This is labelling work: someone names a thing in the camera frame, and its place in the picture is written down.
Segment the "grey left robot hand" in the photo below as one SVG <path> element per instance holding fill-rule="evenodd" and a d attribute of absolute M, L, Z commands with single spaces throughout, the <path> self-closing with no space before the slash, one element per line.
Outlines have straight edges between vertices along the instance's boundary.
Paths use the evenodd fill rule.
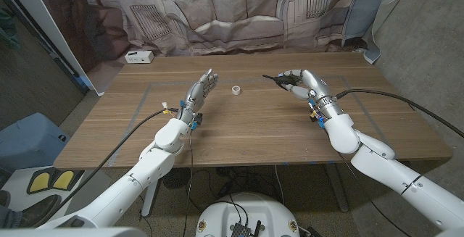
<path fill-rule="evenodd" d="M 176 118 L 189 125 L 194 119 L 194 115 L 202 108 L 207 95 L 215 88 L 217 83 L 218 74 L 212 73 L 212 69 L 208 69 L 186 93 L 183 106 Z"/>

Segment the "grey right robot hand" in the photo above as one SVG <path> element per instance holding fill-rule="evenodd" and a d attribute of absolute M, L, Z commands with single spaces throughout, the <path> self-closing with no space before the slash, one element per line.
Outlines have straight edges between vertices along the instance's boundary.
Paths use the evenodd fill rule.
<path fill-rule="evenodd" d="M 326 82 L 312 71 L 287 70 L 279 73 L 278 85 L 292 92 L 298 99 L 312 99 L 327 119 L 344 114 Z"/>

